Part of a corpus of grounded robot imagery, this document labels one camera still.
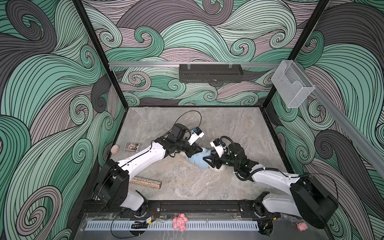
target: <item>enclosure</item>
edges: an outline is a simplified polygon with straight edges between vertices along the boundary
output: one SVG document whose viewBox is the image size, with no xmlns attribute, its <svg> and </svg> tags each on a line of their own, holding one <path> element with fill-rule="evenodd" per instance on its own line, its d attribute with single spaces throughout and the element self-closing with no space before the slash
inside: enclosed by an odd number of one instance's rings
<svg viewBox="0 0 384 240">
<path fill-rule="evenodd" d="M 337 194 L 317 177 L 338 195 L 329 239 L 381 240 L 383 11 L 374 0 L 2 1 L 1 239 L 74 239 L 85 211 L 103 208 L 93 205 L 103 164 L 128 157 L 126 142 L 151 145 L 195 109 L 202 147 L 229 135 L 265 166 L 331 176 Z M 284 60 L 314 83 L 298 108 L 272 82 Z M 204 63 L 240 64 L 242 81 L 180 81 L 180 64 Z M 239 204 L 278 193 L 179 154 L 139 176 L 163 183 L 130 185 L 149 200 Z"/>
</svg>

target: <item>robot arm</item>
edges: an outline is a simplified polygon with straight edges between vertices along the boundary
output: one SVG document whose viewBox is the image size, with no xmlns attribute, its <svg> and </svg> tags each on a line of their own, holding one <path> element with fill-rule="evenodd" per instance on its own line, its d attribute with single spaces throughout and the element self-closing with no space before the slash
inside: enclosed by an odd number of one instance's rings
<svg viewBox="0 0 384 240">
<path fill-rule="evenodd" d="M 186 131 L 190 133 L 190 137 L 184 139 Z M 198 138 L 204 136 L 198 127 L 191 133 L 187 127 L 176 123 L 165 135 L 158 137 L 151 146 L 129 158 L 118 162 L 109 159 L 105 162 L 96 179 L 94 193 L 109 209 L 125 207 L 136 211 L 137 215 L 142 215 L 145 212 L 146 199 L 139 192 L 128 191 L 129 181 L 144 168 L 176 151 L 183 151 L 188 157 L 202 151 L 195 143 Z"/>
<path fill-rule="evenodd" d="M 223 138 L 231 141 L 226 146 Z M 244 149 L 228 137 L 211 142 L 215 153 L 203 157 L 211 167 L 220 168 L 223 164 L 234 167 L 236 176 L 242 180 L 262 182 L 282 190 L 286 195 L 263 192 L 254 204 L 260 217 L 268 213 L 280 212 L 302 217 L 312 226 L 323 229 L 338 207 L 336 199 L 315 178 L 281 172 L 275 168 L 264 167 L 247 159 Z"/>
</svg>

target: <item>black cable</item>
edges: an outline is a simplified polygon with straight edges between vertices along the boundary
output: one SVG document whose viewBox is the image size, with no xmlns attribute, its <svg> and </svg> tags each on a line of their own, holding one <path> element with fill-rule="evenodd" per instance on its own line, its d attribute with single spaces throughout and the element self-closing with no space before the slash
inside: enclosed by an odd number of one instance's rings
<svg viewBox="0 0 384 240">
<path fill-rule="evenodd" d="M 149 148 L 149 151 L 152 149 L 152 142 L 154 142 L 155 140 L 151 140 L 151 147 Z"/>
<path fill-rule="evenodd" d="M 201 120 L 202 120 L 202 117 L 201 117 L 201 113 L 199 111 L 196 111 L 196 110 L 191 110 L 191 111 L 188 111 L 188 112 L 185 112 L 183 113 L 174 123 L 174 125 L 177 123 L 177 121 L 186 113 L 189 113 L 189 112 L 197 112 L 200 114 L 200 122 L 199 122 L 199 125 L 197 127 L 200 127 L 200 124 L 201 124 Z M 171 129 L 169 129 L 166 133 L 164 133 L 161 137 L 165 137 L 167 134 L 169 134 L 172 130 L 173 126 L 171 127 Z M 192 131 L 193 128 L 191 129 L 187 129 L 187 131 L 189 132 L 189 138 L 187 139 L 187 141 L 191 138 L 192 134 L 191 134 L 191 131 Z"/>
<path fill-rule="evenodd" d="M 136 156 L 136 157 L 134 157 L 134 158 L 132 158 L 131 160 L 129 160 L 128 162 L 126 162 L 126 163 L 125 163 L 123 166 L 121 166 L 120 168 L 124 167 L 125 165 L 127 165 L 127 164 L 130 163 L 130 162 L 132 162 L 132 161 L 135 160 L 136 158 L 138 158 L 138 157 L 140 157 L 140 156 L 146 154 L 147 152 L 149 152 L 149 150 L 146 151 L 146 152 L 144 152 L 144 153 L 142 153 L 142 154 L 140 154 L 140 155 L 138 155 L 138 156 Z"/>
<path fill-rule="evenodd" d="M 201 124 L 201 120 L 202 120 L 202 117 L 201 117 L 201 113 L 199 112 L 199 111 L 196 111 L 196 110 L 190 110 L 190 111 L 188 111 L 188 112 L 185 112 L 185 113 L 183 113 L 176 121 L 175 121 L 175 123 L 174 124 L 176 124 L 177 123 L 177 121 L 182 117 L 182 116 L 184 116 L 184 114 L 186 114 L 186 113 L 189 113 L 189 112 L 197 112 L 197 113 L 199 113 L 200 114 L 200 122 L 199 122 L 199 125 L 197 126 L 197 127 L 200 127 L 200 124 Z"/>
<path fill-rule="evenodd" d="M 259 172 L 259 171 L 264 171 L 264 170 L 269 170 L 269 171 L 275 171 L 275 172 L 280 172 L 279 169 L 277 168 L 272 168 L 272 167 L 261 167 L 261 168 L 258 168 L 258 169 L 255 169 L 253 170 L 252 172 L 250 172 L 250 174 L 248 176 L 246 176 L 245 178 L 241 178 L 240 180 L 241 181 L 247 181 L 249 180 L 252 175 L 254 175 L 255 173 Z"/>
<path fill-rule="evenodd" d="M 147 224 L 146 221 L 143 221 L 143 222 L 140 222 L 140 221 L 135 221 L 135 223 L 133 223 L 131 225 L 131 228 L 132 229 L 145 229 L 145 228 L 148 228 L 149 224 Z"/>
<path fill-rule="evenodd" d="M 113 225 L 113 222 L 116 220 L 116 218 L 117 218 L 120 214 L 122 214 L 123 212 L 125 212 L 125 211 L 127 211 L 127 210 L 129 210 L 129 209 L 123 210 L 123 211 L 121 211 L 118 215 L 116 215 L 116 217 L 113 219 L 113 221 L 112 221 L 112 223 L 111 223 L 111 228 L 110 228 L 110 230 L 111 230 L 111 234 L 112 234 L 112 236 L 114 236 L 115 238 L 118 238 L 118 239 L 128 239 L 128 238 L 134 238 L 134 237 L 136 237 L 136 236 L 118 237 L 118 236 L 114 235 L 113 232 L 112 232 L 112 225 Z"/>
<path fill-rule="evenodd" d="M 173 154 L 173 156 L 170 155 L 170 154 L 169 154 L 169 156 L 170 156 L 170 157 L 175 157 L 175 156 L 176 156 L 176 153 L 181 153 L 181 152 L 180 152 L 180 151 L 177 151 L 177 152 L 175 152 L 175 154 Z"/>
<path fill-rule="evenodd" d="M 263 226 L 264 224 L 267 224 L 267 223 L 270 223 L 270 222 L 272 222 L 272 219 L 266 221 L 265 223 L 262 223 L 262 224 L 258 225 L 258 227 Z"/>
<path fill-rule="evenodd" d="M 103 209 L 101 209 L 100 211 L 97 211 L 97 213 L 101 213 L 102 211 L 104 211 L 104 209 L 107 207 L 107 205 L 105 205 L 105 207 Z"/>
</svg>

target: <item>light blue towel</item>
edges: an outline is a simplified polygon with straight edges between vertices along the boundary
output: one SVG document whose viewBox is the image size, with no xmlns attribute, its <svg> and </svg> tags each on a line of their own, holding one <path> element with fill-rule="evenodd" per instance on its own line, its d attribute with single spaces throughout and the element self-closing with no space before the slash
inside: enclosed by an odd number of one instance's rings
<svg viewBox="0 0 384 240">
<path fill-rule="evenodd" d="M 202 149 L 203 149 L 202 152 L 196 153 L 196 154 L 192 155 L 192 157 L 187 158 L 187 159 L 190 163 L 196 164 L 201 168 L 207 169 L 207 168 L 210 168 L 210 165 L 203 160 L 203 157 L 210 156 L 211 150 L 207 150 L 204 147 L 202 147 Z"/>
</svg>

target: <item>wave pattern wallpaper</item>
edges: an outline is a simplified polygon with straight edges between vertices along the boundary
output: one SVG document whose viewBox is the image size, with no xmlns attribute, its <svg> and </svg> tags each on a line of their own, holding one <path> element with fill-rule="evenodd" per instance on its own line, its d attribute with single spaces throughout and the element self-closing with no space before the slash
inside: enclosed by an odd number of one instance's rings
<svg viewBox="0 0 384 240">
<path fill-rule="evenodd" d="M 83 0 L 109 61 L 286 60 L 317 0 Z M 274 70 L 180 83 L 178 68 L 114 68 L 131 106 L 261 105 Z"/>
<path fill-rule="evenodd" d="M 68 239 L 124 108 L 71 0 L 0 1 L 1 239 Z"/>
<path fill-rule="evenodd" d="M 373 0 L 328 7 L 297 61 L 384 156 L 383 10 Z M 335 179 L 335 239 L 384 239 L 384 180 L 321 103 L 310 95 L 288 109 L 275 94 L 267 110 L 294 171 Z M 336 196 L 330 179 L 317 178 Z"/>
</svg>

